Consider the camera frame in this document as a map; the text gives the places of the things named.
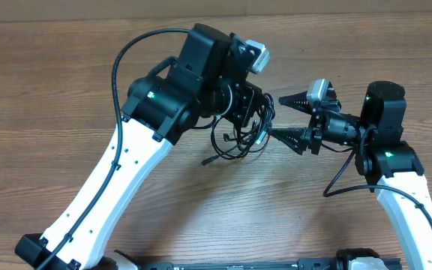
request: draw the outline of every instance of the white arm cover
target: white arm cover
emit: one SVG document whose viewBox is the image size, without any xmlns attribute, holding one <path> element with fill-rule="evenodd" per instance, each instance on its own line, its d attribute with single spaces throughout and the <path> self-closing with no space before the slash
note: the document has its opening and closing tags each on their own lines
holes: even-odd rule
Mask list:
<svg viewBox="0 0 432 270">
<path fill-rule="evenodd" d="M 415 197 L 432 217 L 432 202 L 424 175 L 396 172 L 392 178 L 383 176 L 378 185 L 397 188 Z M 375 192 L 396 231 L 409 269 L 432 269 L 432 229 L 421 210 L 395 192 L 378 189 Z"/>
<path fill-rule="evenodd" d="M 73 234 L 73 241 L 58 252 L 59 259 L 65 263 L 74 259 L 81 263 L 80 269 L 90 269 L 99 263 L 106 243 L 128 203 L 146 176 L 173 147 L 165 139 L 161 142 L 153 140 L 153 133 L 153 130 L 133 119 L 128 123 L 123 122 L 123 147 L 119 159 L 121 167 L 115 171 L 106 190 Z M 46 248 L 49 251 L 56 248 L 98 192 L 110 171 L 117 144 L 118 131 L 115 130 L 106 151 L 73 202 L 41 236 L 48 240 Z"/>
</svg>

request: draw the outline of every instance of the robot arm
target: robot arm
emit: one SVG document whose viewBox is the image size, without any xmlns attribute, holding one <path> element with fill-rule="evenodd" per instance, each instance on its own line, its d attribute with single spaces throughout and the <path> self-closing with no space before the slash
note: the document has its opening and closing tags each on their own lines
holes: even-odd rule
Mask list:
<svg viewBox="0 0 432 270">
<path fill-rule="evenodd" d="M 325 146 L 322 141 L 326 140 L 351 146 L 355 153 L 356 168 L 366 178 L 368 186 L 327 193 L 350 162 L 349 158 L 323 195 L 330 197 L 363 188 L 375 191 L 396 231 L 409 268 L 432 269 L 432 202 L 428 185 L 416 153 L 401 141 L 406 109 L 404 88 L 393 82 L 371 83 L 360 117 L 340 113 L 341 104 L 326 79 L 311 83 L 307 92 L 280 98 L 280 103 L 311 114 L 308 128 L 269 131 L 293 151 L 302 155 L 309 148 L 318 155 L 320 146 Z M 409 194 L 417 199 L 417 207 L 408 197 L 382 189 L 384 187 Z"/>
<path fill-rule="evenodd" d="M 199 117 L 220 116 L 241 130 L 265 106 L 266 96 L 246 78 L 248 72 L 258 74 L 268 60 L 269 51 L 261 43 L 244 42 L 235 34 L 228 36 L 196 24 L 178 58 L 165 59 L 130 86 L 121 108 L 123 140 L 118 164 L 113 164 L 119 143 L 117 128 L 74 201 L 42 235 L 24 235 L 15 253 L 39 269 L 96 269 L 115 225 L 146 176 Z M 168 66 L 168 76 L 159 77 Z M 84 217 L 113 167 L 108 185 Z M 82 222 L 70 235 L 80 218 Z"/>
<path fill-rule="evenodd" d="M 412 194 L 432 218 L 432 201 L 424 175 L 395 172 L 394 177 L 383 176 L 378 185 Z M 396 231 L 409 269 L 432 269 L 432 229 L 427 218 L 404 196 L 389 190 L 375 190 L 375 193 Z"/>
</svg>

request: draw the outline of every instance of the black base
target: black base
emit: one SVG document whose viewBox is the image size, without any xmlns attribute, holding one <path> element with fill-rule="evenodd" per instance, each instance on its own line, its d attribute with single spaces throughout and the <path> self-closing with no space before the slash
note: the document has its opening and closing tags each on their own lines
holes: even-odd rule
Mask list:
<svg viewBox="0 0 432 270">
<path fill-rule="evenodd" d="M 14 253 L 25 260 L 30 266 L 37 267 L 50 252 L 45 248 L 46 239 L 40 239 L 41 234 L 24 235 L 14 249 Z M 294 262 L 226 262 L 209 264 L 172 264 L 171 262 L 138 263 L 131 257 L 115 250 L 116 253 L 129 259 L 139 266 L 139 270 L 346 270 L 349 260 L 356 257 L 376 257 L 378 253 L 369 248 L 339 250 L 335 258 L 299 259 Z M 388 270 L 402 270 L 400 259 L 383 259 Z M 79 270 L 80 264 L 71 261 L 69 264 L 55 257 L 45 270 Z M 103 258 L 91 270 L 116 270 L 117 266 L 111 259 Z"/>
</svg>

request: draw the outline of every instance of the cable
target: cable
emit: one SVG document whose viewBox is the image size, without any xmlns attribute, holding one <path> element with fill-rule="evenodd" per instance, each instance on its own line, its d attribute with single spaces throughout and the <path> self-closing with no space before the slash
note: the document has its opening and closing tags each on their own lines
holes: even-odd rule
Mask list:
<svg viewBox="0 0 432 270">
<path fill-rule="evenodd" d="M 365 140 L 368 138 L 368 134 L 370 131 L 377 129 L 375 124 L 371 124 L 369 127 L 366 128 L 363 135 L 361 136 L 361 141 L 359 142 L 359 154 L 361 156 L 364 156 L 363 154 L 363 148 L 365 147 Z"/>
<path fill-rule="evenodd" d="M 231 89 L 230 85 L 228 85 L 228 92 L 229 92 L 228 107 L 220 115 L 216 115 L 216 117 L 223 117 L 231 110 L 231 106 L 233 105 L 233 90 Z"/>
<path fill-rule="evenodd" d="M 321 146 L 324 147 L 324 148 L 326 148 L 326 149 L 328 149 L 329 151 L 333 151 L 333 152 L 336 152 L 336 153 L 346 153 L 346 152 L 349 152 L 349 151 L 353 150 L 353 147 L 349 147 L 349 148 L 346 148 L 344 150 L 336 150 L 336 149 L 334 149 L 332 147 L 327 146 L 324 143 L 321 143 Z"/>
<path fill-rule="evenodd" d="M 340 190 L 336 190 L 336 191 L 333 191 L 331 193 L 327 193 L 325 197 L 331 197 L 334 195 L 343 194 L 343 193 L 350 192 L 350 191 L 363 190 L 363 189 L 387 190 L 387 191 L 392 191 L 392 192 L 395 192 L 397 194 L 400 194 L 400 195 L 406 197 L 407 199 L 409 199 L 410 201 L 412 201 L 415 204 L 415 207 L 417 209 L 421 210 L 423 215 L 426 217 L 427 222 L 429 223 L 431 230 L 432 230 L 432 217 L 429 215 L 428 210 L 426 210 L 425 206 L 422 203 L 420 203 L 417 199 L 415 199 L 413 196 L 409 195 L 408 193 L 406 193 L 402 190 L 398 190 L 397 188 L 394 188 L 394 187 L 387 187 L 387 186 L 381 185 L 381 184 L 358 185 L 358 186 L 354 186 L 354 187 L 341 188 Z"/>
<path fill-rule="evenodd" d="M 343 166 L 337 172 L 337 174 L 334 176 L 334 178 L 331 180 L 331 182 L 328 184 L 326 189 L 322 192 L 323 197 L 328 197 L 328 191 L 332 188 L 332 186 L 336 183 L 336 181 L 341 177 L 341 175 L 344 173 L 344 170 L 350 165 L 351 160 L 353 159 L 355 154 L 355 151 L 352 150 L 351 154 L 349 154 L 349 157 L 346 159 L 346 162 L 344 162 Z"/>
<path fill-rule="evenodd" d="M 236 141 L 236 145 L 234 147 L 225 151 L 219 147 L 218 143 L 216 142 L 215 128 L 218 126 L 221 118 L 214 122 L 211 127 L 211 144 L 217 154 L 203 160 L 201 162 L 203 166 L 209 164 L 212 161 L 215 161 L 218 158 L 223 158 L 226 160 L 244 158 L 248 153 L 262 151 L 268 145 L 269 135 L 266 134 L 267 139 L 265 143 L 261 146 L 261 148 L 258 148 L 257 150 L 251 150 L 251 147 L 256 143 L 258 137 L 261 136 L 263 131 L 267 132 L 268 129 L 271 127 L 271 121 L 276 115 L 275 102 L 273 101 L 272 96 L 268 93 L 265 93 L 262 96 L 264 97 L 262 99 L 262 103 L 256 110 L 256 114 L 259 116 L 259 122 L 254 122 L 249 131 L 242 131 L 240 128 L 233 126 L 232 131 L 234 138 L 230 138 L 227 134 L 223 135 L 224 140 L 227 142 Z M 236 148 L 238 148 L 239 153 L 230 154 L 230 152 Z"/>
<path fill-rule="evenodd" d="M 118 144 L 116 147 L 116 153 L 114 160 L 112 161 L 112 166 L 109 169 L 109 172 L 104 179 L 103 184 L 97 191 L 96 195 L 94 195 L 91 202 L 86 206 L 86 209 L 84 212 L 78 217 L 74 225 L 71 227 L 69 232 L 64 235 L 64 238 L 59 242 L 58 246 L 51 252 L 51 254 L 35 269 L 35 270 L 43 270 L 48 263 L 58 254 L 58 252 L 63 248 L 63 246 L 68 242 L 72 241 L 73 234 L 76 232 L 77 228 L 80 226 L 80 224 L 83 222 L 83 220 L 86 218 L 86 216 L 89 214 L 89 212 L 92 210 L 92 208 L 95 206 L 96 202 L 99 200 L 101 195 L 103 194 L 104 190 L 106 189 L 107 185 L 110 183 L 111 178 L 113 177 L 114 172 L 116 171 L 119 162 L 119 157 L 121 156 L 121 150 L 123 145 L 123 127 L 122 127 L 122 118 L 121 118 L 121 111 L 119 108 L 119 99 L 118 99 L 118 89 L 116 87 L 116 74 L 118 73 L 118 67 L 119 62 L 121 61 L 123 55 L 131 48 L 135 43 L 138 41 L 141 41 L 142 39 L 151 37 L 152 35 L 158 35 L 162 33 L 189 33 L 188 29 L 183 28 L 165 28 L 165 29 L 159 29 L 154 31 L 149 31 L 145 34 L 140 35 L 139 37 L 134 38 L 132 41 L 130 41 L 124 48 L 119 52 L 118 56 L 116 57 L 116 60 L 114 62 L 114 65 L 112 66 L 112 74 L 111 74 L 111 88 L 112 88 L 112 102 L 114 103 L 114 110 L 116 115 L 116 126 L 118 131 Z"/>
<path fill-rule="evenodd" d="M 211 128 L 212 125 L 215 124 L 215 122 L 216 122 L 216 116 L 213 116 L 213 120 L 211 121 L 211 123 L 204 125 L 204 126 L 201 126 L 201 127 L 192 127 L 192 129 L 208 129 L 208 128 Z"/>
<path fill-rule="evenodd" d="M 344 173 L 344 170 L 348 167 L 351 160 L 353 159 L 354 154 L 355 154 L 355 150 L 353 149 L 353 151 L 351 152 L 351 154 L 349 155 L 349 157 L 347 158 L 346 162 L 341 167 L 339 172 L 337 172 L 336 176 L 331 180 L 331 182 L 328 184 L 326 189 L 322 192 L 322 195 L 324 197 L 327 198 L 327 197 L 331 197 L 334 195 L 343 194 L 343 193 L 350 192 L 350 191 L 363 190 L 363 189 L 382 189 L 382 190 L 392 191 L 392 192 L 400 194 L 400 195 L 406 197 L 407 199 L 411 200 L 415 204 L 415 207 L 417 209 L 421 210 L 423 215 L 426 217 L 427 222 L 429 223 L 431 230 L 432 230 L 432 217 L 429 215 L 425 206 L 422 203 L 420 203 L 417 199 L 415 199 L 413 196 L 409 195 L 408 193 L 406 193 L 402 190 L 398 190 L 397 188 L 388 187 L 388 186 L 381 185 L 381 184 L 367 184 L 367 185 L 358 185 L 358 186 L 353 186 L 353 187 L 345 187 L 345 188 L 341 188 L 340 190 L 336 190 L 336 191 L 332 191 L 332 192 L 328 193 L 329 190 L 332 188 L 332 186 L 335 184 L 335 182 Z"/>
</svg>

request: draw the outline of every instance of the wooden table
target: wooden table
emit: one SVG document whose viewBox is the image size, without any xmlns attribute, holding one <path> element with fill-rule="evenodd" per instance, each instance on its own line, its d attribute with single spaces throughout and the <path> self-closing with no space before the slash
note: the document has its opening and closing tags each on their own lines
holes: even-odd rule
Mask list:
<svg viewBox="0 0 432 270">
<path fill-rule="evenodd" d="M 15 244 L 66 209 L 107 146 L 119 50 L 143 32 L 196 22 L 266 44 L 272 60 L 249 80 L 275 99 L 324 77 L 343 112 L 358 115 L 369 83 L 405 86 L 403 138 L 424 165 L 432 197 L 432 13 L 0 24 L 0 269 L 29 269 Z M 177 56 L 184 38 L 165 34 L 131 49 L 120 67 L 121 100 L 133 80 Z M 275 109 L 275 127 L 308 124 L 300 112 Z M 208 130 L 187 132 L 145 180 L 107 249 L 177 263 L 332 257 L 359 247 L 403 257 L 373 194 L 321 196 L 346 154 L 299 156 L 273 139 L 260 156 L 200 165 L 213 154 Z M 337 186 L 364 183 L 352 165 Z"/>
</svg>

